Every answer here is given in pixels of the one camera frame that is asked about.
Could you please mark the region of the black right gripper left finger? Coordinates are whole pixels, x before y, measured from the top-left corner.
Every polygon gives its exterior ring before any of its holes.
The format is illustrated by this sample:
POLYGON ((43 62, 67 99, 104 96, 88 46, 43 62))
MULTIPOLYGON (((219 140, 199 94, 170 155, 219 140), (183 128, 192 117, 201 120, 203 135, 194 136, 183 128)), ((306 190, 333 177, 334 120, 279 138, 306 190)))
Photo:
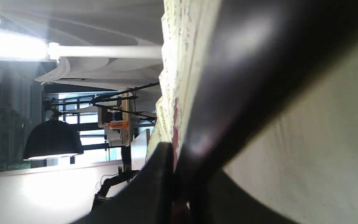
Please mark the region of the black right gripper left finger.
POLYGON ((161 142, 142 170, 111 200, 75 224, 170 224, 173 147, 161 142))

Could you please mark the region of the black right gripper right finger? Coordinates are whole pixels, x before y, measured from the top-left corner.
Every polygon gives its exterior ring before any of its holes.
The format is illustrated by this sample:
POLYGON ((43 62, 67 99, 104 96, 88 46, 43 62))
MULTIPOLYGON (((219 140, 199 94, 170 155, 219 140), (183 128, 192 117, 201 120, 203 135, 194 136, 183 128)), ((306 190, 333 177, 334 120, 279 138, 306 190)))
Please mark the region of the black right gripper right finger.
POLYGON ((190 200, 193 224, 294 224, 241 189, 225 172, 202 184, 190 200))

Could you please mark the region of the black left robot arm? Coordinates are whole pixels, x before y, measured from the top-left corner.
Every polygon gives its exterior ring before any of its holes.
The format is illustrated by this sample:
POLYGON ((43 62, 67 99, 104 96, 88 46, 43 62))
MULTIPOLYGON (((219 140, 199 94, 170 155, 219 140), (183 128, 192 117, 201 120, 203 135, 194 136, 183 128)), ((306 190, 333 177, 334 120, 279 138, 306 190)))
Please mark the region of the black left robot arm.
POLYGON ((111 187, 121 184, 123 182, 129 183, 138 173, 139 170, 132 169, 131 146, 121 148, 122 167, 118 167, 118 174, 112 175, 111 178, 101 180, 101 186, 98 192, 94 195, 91 210, 95 210, 100 205, 103 205, 112 197, 107 197, 111 187))

